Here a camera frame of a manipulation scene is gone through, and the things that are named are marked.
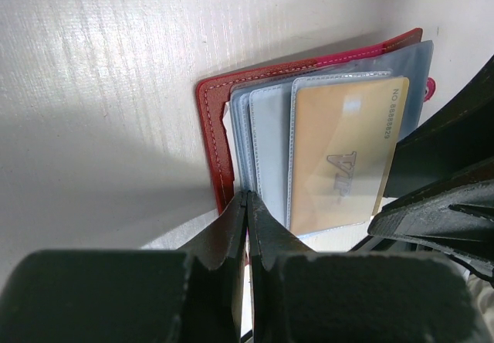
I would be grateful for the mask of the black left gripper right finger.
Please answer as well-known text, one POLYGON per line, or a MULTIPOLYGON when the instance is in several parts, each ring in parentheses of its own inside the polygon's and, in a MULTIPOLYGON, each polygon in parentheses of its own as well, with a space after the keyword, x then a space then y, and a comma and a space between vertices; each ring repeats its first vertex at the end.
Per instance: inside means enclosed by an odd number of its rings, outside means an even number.
POLYGON ((250 192, 256 342, 489 342, 457 268, 431 252, 318 253, 250 192))

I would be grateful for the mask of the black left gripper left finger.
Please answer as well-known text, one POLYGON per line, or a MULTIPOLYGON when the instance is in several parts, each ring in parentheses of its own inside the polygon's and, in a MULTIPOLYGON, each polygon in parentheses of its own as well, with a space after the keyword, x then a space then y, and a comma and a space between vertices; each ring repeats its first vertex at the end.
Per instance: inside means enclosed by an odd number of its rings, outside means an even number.
POLYGON ((237 342, 247 195, 176 250, 43 250, 1 294, 3 342, 237 342))

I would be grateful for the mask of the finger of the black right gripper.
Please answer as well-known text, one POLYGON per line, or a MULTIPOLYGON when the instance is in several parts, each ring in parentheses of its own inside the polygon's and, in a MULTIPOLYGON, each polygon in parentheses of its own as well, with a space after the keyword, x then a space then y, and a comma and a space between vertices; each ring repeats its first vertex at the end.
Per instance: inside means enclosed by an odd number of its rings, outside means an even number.
POLYGON ((426 246, 444 253, 477 277, 493 280, 493 181, 384 209, 368 227, 371 236, 426 246))
POLYGON ((396 147, 384 190, 400 198, 493 156, 493 59, 396 147))

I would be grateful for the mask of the gold card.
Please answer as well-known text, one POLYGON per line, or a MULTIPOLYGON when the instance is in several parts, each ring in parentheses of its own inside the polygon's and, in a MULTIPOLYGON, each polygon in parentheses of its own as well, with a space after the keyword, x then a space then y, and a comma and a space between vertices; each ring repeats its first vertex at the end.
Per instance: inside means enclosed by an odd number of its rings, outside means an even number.
POLYGON ((391 168, 408 86, 400 76, 296 92, 292 233, 371 217, 391 168))

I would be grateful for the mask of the red leather card holder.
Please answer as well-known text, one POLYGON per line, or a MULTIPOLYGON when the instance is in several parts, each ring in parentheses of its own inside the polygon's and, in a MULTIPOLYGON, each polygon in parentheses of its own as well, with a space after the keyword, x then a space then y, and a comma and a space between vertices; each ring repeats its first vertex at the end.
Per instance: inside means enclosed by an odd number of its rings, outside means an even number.
POLYGON ((417 128, 434 91, 433 50, 416 28, 373 46, 202 80, 196 101, 218 210, 225 210, 236 192, 254 192, 290 230, 296 92, 406 77, 399 142, 417 128))

